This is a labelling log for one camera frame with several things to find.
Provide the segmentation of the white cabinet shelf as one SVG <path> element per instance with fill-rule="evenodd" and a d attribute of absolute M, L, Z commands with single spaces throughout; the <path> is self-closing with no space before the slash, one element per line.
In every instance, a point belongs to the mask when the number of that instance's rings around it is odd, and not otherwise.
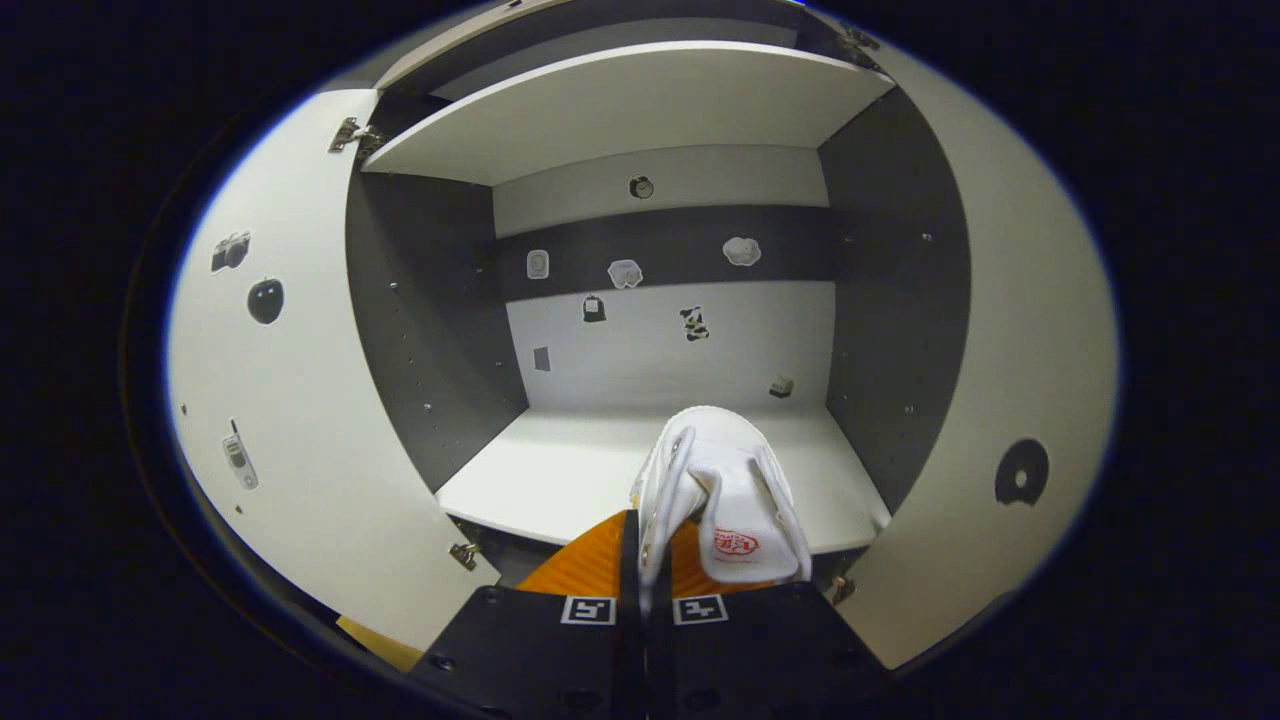
<path fill-rule="evenodd" d="M 663 410 L 529 409 L 436 492 L 452 516 L 566 544 L 630 505 L 634 480 L 672 415 Z M 823 407 L 748 410 L 790 483 L 813 553 L 868 546 L 890 511 Z"/>
<path fill-rule="evenodd" d="M 877 70 L 764 44 L 640 44 L 470 94 L 389 138 L 362 168 L 498 186 L 628 152 L 814 150 L 893 87 Z"/>

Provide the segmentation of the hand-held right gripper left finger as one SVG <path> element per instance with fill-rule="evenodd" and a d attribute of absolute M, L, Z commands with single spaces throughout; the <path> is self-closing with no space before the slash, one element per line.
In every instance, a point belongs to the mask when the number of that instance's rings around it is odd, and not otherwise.
<path fill-rule="evenodd" d="M 558 594 L 483 585 L 410 670 L 465 720 L 643 720 L 637 514 L 550 560 Z"/>

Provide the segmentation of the white cabinet door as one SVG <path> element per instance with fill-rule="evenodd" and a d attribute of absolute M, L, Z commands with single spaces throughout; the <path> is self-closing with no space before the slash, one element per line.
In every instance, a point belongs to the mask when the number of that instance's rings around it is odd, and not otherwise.
<path fill-rule="evenodd" d="M 941 142 L 972 259 L 965 348 L 940 436 L 837 606 L 899 670 L 992 615 L 1069 537 L 1116 425 L 1121 338 L 1100 250 L 1050 164 L 904 47 L 882 38 L 872 55 Z"/>
<path fill-rule="evenodd" d="M 205 496 L 293 585 L 428 650 L 497 579 L 397 437 L 360 343 L 346 260 L 355 152 L 371 88 L 307 99 L 214 195 L 182 265 L 166 347 L 177 434 Z"/>

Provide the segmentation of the white shoe cabinet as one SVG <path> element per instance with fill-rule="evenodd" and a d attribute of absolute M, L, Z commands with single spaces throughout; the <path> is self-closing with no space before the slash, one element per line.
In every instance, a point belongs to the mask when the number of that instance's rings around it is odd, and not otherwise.
<path fill-rule="evenodd" d="M 388 141 L 503 79 L 617 47 L 736 41 L 850 63 L 844 26 L 881 42 L 785 0 L 513 0 L 439 20 L 329 87 L 374 88 Z M 892 519 L 957 384 L 972 259 L 941 142 L 879 67 L 895 87 L 814 150 L 628 152 L 498 186 L 356 159 L 355 320 L 431 496 L 529 409 L 823 407 Z M 564 546 L 442 510 L 509 579 Z"/>

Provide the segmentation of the white canvas shoe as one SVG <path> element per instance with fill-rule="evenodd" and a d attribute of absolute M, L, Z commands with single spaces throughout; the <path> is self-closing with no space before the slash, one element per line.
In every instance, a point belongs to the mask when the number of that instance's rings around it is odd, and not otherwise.
<path fill-rule="evenodd" d="M 722 585 L 809 582 L 812 552 L 776 452 L 744 416 L 694 406 L 666 421 L 630 493 L 637 511 L 637 602 L 649 615 L 685 523 L 694 557 Z"/>

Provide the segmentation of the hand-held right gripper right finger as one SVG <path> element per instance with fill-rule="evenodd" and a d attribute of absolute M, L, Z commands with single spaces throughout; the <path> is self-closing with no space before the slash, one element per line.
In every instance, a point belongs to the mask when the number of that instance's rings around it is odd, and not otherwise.
<path fill-rule="evenodd" d="M 852 720 L 891 671 L 810 582 L 732 587 L 672 537 L 645 630 L 646 720 Z"/>

